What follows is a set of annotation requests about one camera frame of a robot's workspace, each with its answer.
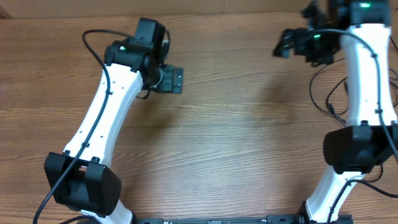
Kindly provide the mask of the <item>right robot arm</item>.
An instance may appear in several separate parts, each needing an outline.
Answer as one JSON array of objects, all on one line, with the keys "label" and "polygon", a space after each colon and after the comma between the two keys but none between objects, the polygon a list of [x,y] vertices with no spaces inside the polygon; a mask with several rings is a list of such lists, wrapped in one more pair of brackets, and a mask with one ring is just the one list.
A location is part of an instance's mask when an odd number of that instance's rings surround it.
[{"label": "right robot arm", "polygon": [[343,128],[323,140],[326,169],[296,215],[268,215],[267,223],[351,223],[339,211],[356,184],[397,155],[397,115],[390,93],[389,1],[312,1],[302,10],[305,28],[286,29],[274,56],[304,56],[313,67],[331,65],[342,50],[346,61],[348,110]]}]

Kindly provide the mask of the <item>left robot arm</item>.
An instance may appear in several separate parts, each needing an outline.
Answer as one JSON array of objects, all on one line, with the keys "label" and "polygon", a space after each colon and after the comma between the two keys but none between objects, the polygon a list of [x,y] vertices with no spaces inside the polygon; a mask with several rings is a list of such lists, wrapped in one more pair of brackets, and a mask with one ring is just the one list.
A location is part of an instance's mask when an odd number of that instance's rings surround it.
[{"label": "left robot arm", "polygon": [[180,94],[183,69],[165,64],[170,33],[142,17],[134,35],[121,34],[98,59],[101,81],[78,131],[62,153],[44,162],[47,199],[78,211],[83,223],[135,223],[121,202],[121,180],[111,170],[114,146],[135,99],[151,92]]}]

